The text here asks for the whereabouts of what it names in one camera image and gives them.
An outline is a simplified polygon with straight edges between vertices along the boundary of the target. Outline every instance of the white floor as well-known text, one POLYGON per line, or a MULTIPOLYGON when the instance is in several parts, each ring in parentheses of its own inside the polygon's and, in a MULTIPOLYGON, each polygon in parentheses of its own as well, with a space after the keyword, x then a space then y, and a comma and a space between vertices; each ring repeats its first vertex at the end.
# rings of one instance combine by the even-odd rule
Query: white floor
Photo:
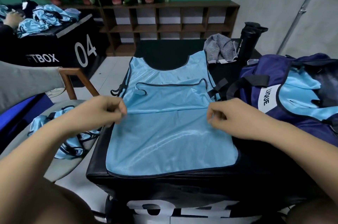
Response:
MULTIPOLYGON (((107 57, 95 74, 90 79, 91 83, 101 95, 111 95, 110 90, 118 89, 129 67, 130 57, 107 57)), ((85 87, 75 88, 78 99, 90 99, 92 96, 85 87)), ((60 102, 69 99, 67 92, 52 98, 52 101, 60 102)), ((104 212, 106 192, 86 179, 86 170, 93 153, 93 149, 83 161, 66 177, 58 180, 56 184, 77 193, 85 200, 92 210, 104 212)), ((257 218, 182 218, 167 216, 136 215, 137 224, 250 224, 257 218)))

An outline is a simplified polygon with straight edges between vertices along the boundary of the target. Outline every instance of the metal pipe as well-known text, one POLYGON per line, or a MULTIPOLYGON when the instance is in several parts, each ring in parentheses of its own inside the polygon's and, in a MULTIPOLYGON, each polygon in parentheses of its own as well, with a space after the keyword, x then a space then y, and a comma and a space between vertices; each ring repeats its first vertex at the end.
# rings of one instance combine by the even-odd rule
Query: metal pipe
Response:
POLYGON ((309 5, 309 2, 311 0, 305 0, 304 3, 302 4, 301 8, 299 9, 297 16, 295 17, 294 21, 292 22, 288 32, 286 33, 281 45, 279 46, 276 55, 280 55, 281 52, 283 51, 286 43, 288 42, 291 34, 293 33, 293 30, 295 29, 296 25, 298 24, 299 20, 301 19, 301 16, 306 13, 306 8, 309 5))

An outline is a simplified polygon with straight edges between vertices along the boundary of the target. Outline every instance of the gray fabric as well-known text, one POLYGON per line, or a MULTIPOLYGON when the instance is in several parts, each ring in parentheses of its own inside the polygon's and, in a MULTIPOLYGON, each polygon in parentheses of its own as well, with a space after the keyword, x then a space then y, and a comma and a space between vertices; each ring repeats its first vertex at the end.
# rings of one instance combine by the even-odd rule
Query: gray fabric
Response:
POLYGON ((0 61, 0 114, 26 98, 64 87, 58 67, 27 67, 0 61))
MULTIPOLYGON (((48 108, 46 111, 42 113, 42 115, 49 115, 51 112, 55 112, 60 110, 62 107, 65 106, 78 106, 84 102, 84 100, 67 100, 60 103, 56 103, 52 107, 48 108)), ((25 141, 28 136, 27 133, 29 132, 30 124, 20 132, 14 140, 6 147, 6 149, 1 153, 0 160, 12 152, 18 145, 20 145, 23 141, 25 141)), ((90 141, 85 141, 83 143, 83 147, 87 150, 90 150, 95 142, 95 139, 90 141)), ((82 161, 82 158, 75 158, 72 160, 67 159, 53 159, 52 163, 50 164, 48 170, 45 173, 45 178, 54 182, 58 179, 63 178, 64 176, 68 175, 75 167, 82 161)))
POLYGON ((204 42, 203 50, 206 51, 208 63, 216 63, 219 59, 234 62, 237 58, 238 43, 222 34, 213 34, 204 42))

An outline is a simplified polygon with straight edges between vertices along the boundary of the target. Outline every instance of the forearm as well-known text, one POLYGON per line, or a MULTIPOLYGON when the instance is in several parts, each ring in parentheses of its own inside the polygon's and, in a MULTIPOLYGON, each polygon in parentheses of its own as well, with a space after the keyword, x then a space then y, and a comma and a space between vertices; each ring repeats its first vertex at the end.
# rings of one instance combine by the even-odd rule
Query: forearm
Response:
POLYGON ((0 161, 1 223, 11 223, 31 201, 36 185, 66 138, 61 124, 50 122, 0 161))
POLYGON ((338 205, 338 148, 280 122, 267 142, 294 159, 338 205))

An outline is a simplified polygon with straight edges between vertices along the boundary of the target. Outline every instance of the right hand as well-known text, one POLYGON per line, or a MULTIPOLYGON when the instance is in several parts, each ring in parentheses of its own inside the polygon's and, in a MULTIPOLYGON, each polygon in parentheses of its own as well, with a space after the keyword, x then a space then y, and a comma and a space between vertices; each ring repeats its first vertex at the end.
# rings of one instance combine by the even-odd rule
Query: right hand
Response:
POLYGON ((20 24, 20 22, 23 21, 23 17, 18 12, 9 12, 6 15, 5 20, 3 21, 3 24, 10 26, 11 28, 17 28, 20 24))
POLYGON ((278 121, 238 98, 212 102, 207 112, 208 122, 231 136, 268 142, 271 133, 286 123, 278 121))

